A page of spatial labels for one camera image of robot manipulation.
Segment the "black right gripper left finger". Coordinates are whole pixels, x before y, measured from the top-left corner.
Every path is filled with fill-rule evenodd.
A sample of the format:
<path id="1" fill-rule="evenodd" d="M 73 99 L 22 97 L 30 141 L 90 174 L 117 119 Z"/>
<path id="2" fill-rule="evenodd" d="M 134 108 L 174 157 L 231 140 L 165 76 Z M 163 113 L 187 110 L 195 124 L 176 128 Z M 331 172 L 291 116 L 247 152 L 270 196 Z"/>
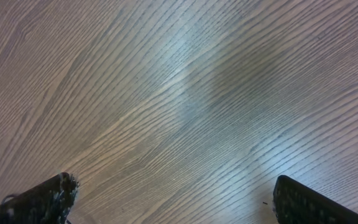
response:
<path id="1" fill-rule="evenodd" d="M 61 172 L 21 193 L 4 197 L 0 224 L 66 224 L 78 196 L 79 182 Z"/>

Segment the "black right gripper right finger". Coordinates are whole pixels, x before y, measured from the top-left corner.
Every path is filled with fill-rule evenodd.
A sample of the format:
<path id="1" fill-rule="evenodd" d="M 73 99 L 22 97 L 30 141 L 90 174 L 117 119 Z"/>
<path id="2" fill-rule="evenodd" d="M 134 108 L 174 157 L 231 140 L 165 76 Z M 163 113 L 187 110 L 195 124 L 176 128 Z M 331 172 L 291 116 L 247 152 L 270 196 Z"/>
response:
<path id="1" fill-rule="evenodd" d="M 279 224 L 358 224 L 358 213 L 286 175 L 277 178 L 273 204 Z"/>

